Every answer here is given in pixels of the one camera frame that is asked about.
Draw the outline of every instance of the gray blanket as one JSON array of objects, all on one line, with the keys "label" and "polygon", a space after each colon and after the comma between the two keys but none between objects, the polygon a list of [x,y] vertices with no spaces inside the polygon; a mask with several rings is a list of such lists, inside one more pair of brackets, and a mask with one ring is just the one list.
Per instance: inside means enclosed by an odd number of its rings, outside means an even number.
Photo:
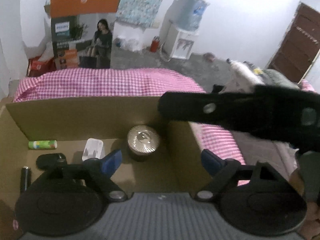
[{"label": "gray blanket", "polygon": [[296,169],[294,154],[296,150],[287,143],[262,140],[248,133],[231,132],[248,165],[255,165],[258,161],[268,162],[286,180]]}]

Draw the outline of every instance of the metal tin can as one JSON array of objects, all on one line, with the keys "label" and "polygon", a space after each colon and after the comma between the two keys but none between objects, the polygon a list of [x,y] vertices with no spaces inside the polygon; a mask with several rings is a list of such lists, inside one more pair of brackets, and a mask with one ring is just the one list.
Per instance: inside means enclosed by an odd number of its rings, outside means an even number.
[{"label": "metal tin can", "polygon": [[138,162],[143,162],[154,153],[160,144],[157,132],[146,125],[137,125],[128,133],[129,155]]}]

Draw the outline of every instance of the cardboard box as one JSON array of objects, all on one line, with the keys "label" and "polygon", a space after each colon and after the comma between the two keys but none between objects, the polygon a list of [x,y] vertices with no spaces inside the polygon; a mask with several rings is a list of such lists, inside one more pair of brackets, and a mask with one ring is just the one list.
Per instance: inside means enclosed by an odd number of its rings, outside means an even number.
[{"label": "cardboard box", "polygon": [[57,69],[110,68],[119,3],[120,0],[51,0]]},{"label": "cardboard box", "polygon": [[[14,206],[20,195],[20,171],[29,166],[34,181],[42,171],[36,159],[63,153],[69,164],[80,163],[86,140],[102,139],[106,153],[121,149],[123,162],[112,180],[133,192],[189,192],[211,181],[201,165],[201,147],[188,122],[168,122],[157,111],[157,97],[61,98],[8,103],[0,110],[0,239],[16,239]],[[127,133],[146,124],[162,142],[150,159],[138,163],[128,156]],[[28,150],[28,141],[58,141],[56,150]]]}]

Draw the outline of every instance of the red bottle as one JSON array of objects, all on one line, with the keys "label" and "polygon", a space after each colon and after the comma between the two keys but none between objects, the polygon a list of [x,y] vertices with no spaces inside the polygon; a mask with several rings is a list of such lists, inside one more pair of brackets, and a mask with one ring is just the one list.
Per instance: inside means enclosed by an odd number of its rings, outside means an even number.
[{"label": "red bottle", "polygon": [[154,37],[153,41],[151,43],[151,46],[150,46],[150,51],[151,52],[157,52],[159,43],[160,43],[160,37],[159,36]]}]

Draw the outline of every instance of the metal screw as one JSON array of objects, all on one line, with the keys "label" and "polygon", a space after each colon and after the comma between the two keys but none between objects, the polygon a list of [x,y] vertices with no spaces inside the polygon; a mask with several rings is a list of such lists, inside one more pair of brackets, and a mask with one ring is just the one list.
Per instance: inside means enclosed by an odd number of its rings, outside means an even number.
[{"label": "metal screw", "polygon": [[164,199],[166,199],[167,197],[165,196],[165,195],[161,195],[161,196],[159,196],[158,197],[158,199],[160,199],[160,200],[164,200]]},{"label": "metal screw", "polygon": [[213,193],[207,190],[202,190],[197,193],[197,197],[200,200],[208,201],[213,198]]},{"label": "metal screw", "polygon": [[120,190],[114,190],[109,193],[110,198],[115,200],[121,200],[125,198],[125,193]]},{"label": "metal screw", "polygon": [[58,167],[64,167],[65,165],[67,165],[67,160],[65,159],[58,159],[56,162]]},{"label": "metal screw", "polygon": [[214,110],[216,110],[216,105],[214,103],[207,104],[203,108],[205,114],[211,114]]},{"label": "metal screw", "polygon": [[307,107],[302,111],[301,125],[310,126],[316,123],[317,112],[315,109]]}]

